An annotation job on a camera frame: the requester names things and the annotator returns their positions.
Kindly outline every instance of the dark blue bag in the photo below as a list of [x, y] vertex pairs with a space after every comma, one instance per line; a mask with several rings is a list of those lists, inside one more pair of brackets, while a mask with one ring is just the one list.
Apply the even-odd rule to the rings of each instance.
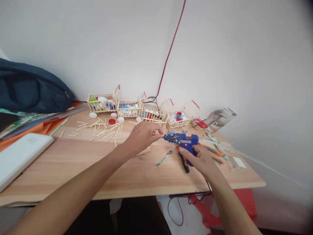
[[36, 66], [0, 59], [0, 108], [65, 112], [75, 98], [58, 77]]

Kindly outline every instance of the wooden desk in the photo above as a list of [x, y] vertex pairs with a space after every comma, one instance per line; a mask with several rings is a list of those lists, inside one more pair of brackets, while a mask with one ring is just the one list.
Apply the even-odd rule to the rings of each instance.
[[[77, 121], [90, 124], [95, 122], [95, 119], [86, 120], [88, 115], [89, 111], [84, 111], [71, 116], [53, 134], [54, 143], [24, 171], [23, 175], [0, 193], [0, 206], [42, 201], [61, 185], [115, 148], [113, 140], [107, 143], [108, 139], [100, 138], [90, 142], [94, 135], [92, 128], [83, 128], [77, 131], [81, 134], [79, 136], [68, 136], [71, 131], [75, 132], [78, 128]], [[109, 120], [109, 114], [100, 114], [99, 117], [103, 120], [107, 117], [107, 121]], [[128, 121], [136, 121], [134, 118], [125, 118], [125, 120], [122, 136], [125, 134], [126, 139], [135, 126]], [[197, 134], [199, 138], [207, 138], [202, 136], [205, 135], [204, 131], [196, 131], [191, 125], [188, 126], [188, 129], [188, 135]], [[65, 131], [63, 137], [59, 138], [62, 131]], [[221, 134], [214, 133], [214, 136], [222, 144], [228, 144]], [[122, 139], [117, 139], [118, 144], [122, 141]], [[208, 191], [203, 176], [196, 169], [190, 167], [190, 173], [185, 173], [176, 150], [160, 166], [156, 167], [156, 164], [172, 147], [174, 144], [163, 139], [158, 140], [151, 145], [150, 153], [135, 157], [118, 169], [94, 199]], [[231, 172], [226, 163], [222, 166], [216, 163], [233, 189], [266, 186], [266, 183], [240, 155], [233, 155], [240, 157], [247, 169], [234, 169], [234, 172]]]

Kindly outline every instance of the red stool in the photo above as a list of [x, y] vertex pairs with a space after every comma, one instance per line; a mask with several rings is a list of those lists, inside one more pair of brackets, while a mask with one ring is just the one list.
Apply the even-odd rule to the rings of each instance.
[[[234, 190], [235, 194], [241, 201], [242, 205], [246, 209], [248, 215], [252, 220], [254, 220], [257, 217], [257, 209], [255, 207], [254, 197], [252, 189], [236, 189]], [[213, 202], [213, 194], [211, 194], [209, 197], [209, 200]], [[210, 210], [205, 206], [202, 202], [198, 201], [198, 198], [195, 195], [192, 195], [190, 200], [192, 203], [195, 204], [195, 206], [198, 208], [200, 213], [202, 214], [202, 223], [206, 228], [211, 228], [211, 226], [214, 225], [221, 225], [222, 220], [220, 217], [214, 216], [211, 214]]]

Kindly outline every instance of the bag zipper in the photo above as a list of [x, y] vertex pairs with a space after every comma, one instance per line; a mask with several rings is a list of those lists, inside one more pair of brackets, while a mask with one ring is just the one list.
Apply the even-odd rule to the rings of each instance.
[[21, 72], [21, 71], [22, 71], [23, 73], [30, 74], [30, 75], [32, 75], [32, 76], [34, 76], [34, 77], [36, 77], [36, 78], [38, 78], [38, 79], [40, 79], [40, 80], [43, 80], [43, 81], [45, 81], [45, 82], [51, 84], [52, 86], [57, 86], [60, 90], [62, 90], [62, 91], [65, 93], [65, 95], [67, 96], [67, 98], [70, 99], [70, 96], [68, 95], [68, 93], [66, 92], [66, 90], [65, 90], [63, 87], [61, 87], [60, 85], [58, 85], [58, 84], [56, 84], [56, 83], [54, 83], [54, 82], [51, 82], [49, 79], [46, 79], [46, 78], [44, 78], [44, 77], [41, 77], [41, 76], [39, 76], [39, 75], [37, 75], [37, 74], [34, 74], [34, 73], [30, 73], [30, 72], [25, 71], [25, 70], [19, 70], [19, 69], [15, 69], [15, 68], [10, 68], [9, 70], [6, 70], [6, 71], [14, 71], [14, 72], [16, 72], [16, 71], [17, 71], [17, 72]]

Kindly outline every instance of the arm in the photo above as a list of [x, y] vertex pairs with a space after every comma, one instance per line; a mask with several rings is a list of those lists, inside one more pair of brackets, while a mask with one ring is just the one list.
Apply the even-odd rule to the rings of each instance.
[[193, 149], [197, 157], [179, 147], [180, 153], [200, 171], [211, 185], [226, 234], [261, 234], [218, 169], [210, 152], [204, 146], [199, 145], [194, 145]]
[[162, 138], [156, 123], [141, 122], [111, 153], [54, 191], [18, 221], [9, 234], [64, 234], [110, 176], [130, 158]]

